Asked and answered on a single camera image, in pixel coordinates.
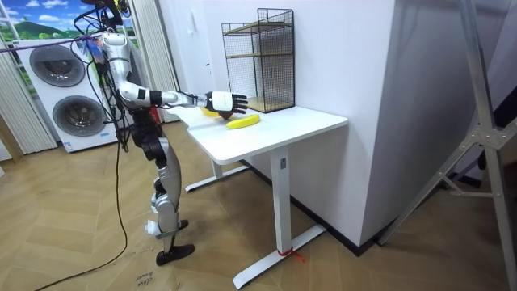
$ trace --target curtain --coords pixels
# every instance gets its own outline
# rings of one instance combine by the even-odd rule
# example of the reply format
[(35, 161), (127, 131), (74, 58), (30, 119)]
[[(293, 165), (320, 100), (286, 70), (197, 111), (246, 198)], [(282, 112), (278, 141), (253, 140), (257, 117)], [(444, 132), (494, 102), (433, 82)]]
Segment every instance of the curtain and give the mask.
[(0, 53), (0, 88), (0, 115), (23, 153), (57, 147), (8, 53)]
[[(178, 79), (163, 26), (162, 15), (155, 0), (130, 2), (133, 26), (145, 59), (145, 67), (153, 89), (178, 91)], [(176, 121), (178, 117), (163, 109), (158, 113), (164, 122)]]

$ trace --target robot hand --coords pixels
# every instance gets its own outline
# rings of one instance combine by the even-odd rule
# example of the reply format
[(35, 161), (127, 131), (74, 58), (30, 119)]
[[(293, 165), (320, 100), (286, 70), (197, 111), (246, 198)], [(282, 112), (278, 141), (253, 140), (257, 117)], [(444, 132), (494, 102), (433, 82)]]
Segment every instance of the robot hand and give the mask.
[(244, 114), (248, 108), (246, 106), (248, 101), (246, 101), (244, 95), (222, 91), (208, 92), (205, 95), (207, 97), (205, 107), (211, 112), (234, 112)]

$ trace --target wire basket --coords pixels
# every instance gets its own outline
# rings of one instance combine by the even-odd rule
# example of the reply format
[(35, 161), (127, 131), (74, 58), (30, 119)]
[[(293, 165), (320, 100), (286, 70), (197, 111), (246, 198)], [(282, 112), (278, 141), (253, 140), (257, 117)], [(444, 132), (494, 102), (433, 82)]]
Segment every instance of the wire basket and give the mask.
[(294, 18), (291, 9), (257, 9), (254, 23), (223, 23), (230, 90), (268, 113), (295, 105)]

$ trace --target red tag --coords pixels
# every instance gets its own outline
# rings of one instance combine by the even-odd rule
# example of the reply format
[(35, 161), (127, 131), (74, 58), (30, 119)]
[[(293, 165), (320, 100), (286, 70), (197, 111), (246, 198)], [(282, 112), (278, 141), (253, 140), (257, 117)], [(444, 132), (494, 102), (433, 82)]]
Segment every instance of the red tag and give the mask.
[(281, 255), (281, 256), (287, 256), (287, 255), (293, 254), (293, 255), (295, 255), (298, 258), (298, 260), (300, 260), (302, 263), (305, 263), (304, 257), (302, 255), (298, 254), (296, 251), (294, 251), (292, 249), (292, 247), (291, 247), (291, 250), (286, 251), (284, 253), (281, 253), (280, 251), (278, 251), (278, 254)]

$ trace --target sticker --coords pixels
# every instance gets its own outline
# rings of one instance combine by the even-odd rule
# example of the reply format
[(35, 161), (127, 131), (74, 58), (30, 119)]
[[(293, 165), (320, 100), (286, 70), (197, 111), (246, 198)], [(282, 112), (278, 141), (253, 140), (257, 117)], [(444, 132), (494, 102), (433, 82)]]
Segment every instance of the sticker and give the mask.
[(72, 151), (74, 148), (72, 147), (72, 144), (69, 142), (63, 142), (63, 145), (65, 146), (66, 151)]
[(148, 285), (149, 283), (151, 283), (153, 281), (153, 273), (154, 273), (154, 271), (151, 271), (144, 275), (138, 276), (137, 282), (138, 281), (140, 281), (140, 282), (138, 282), (137, 287)]

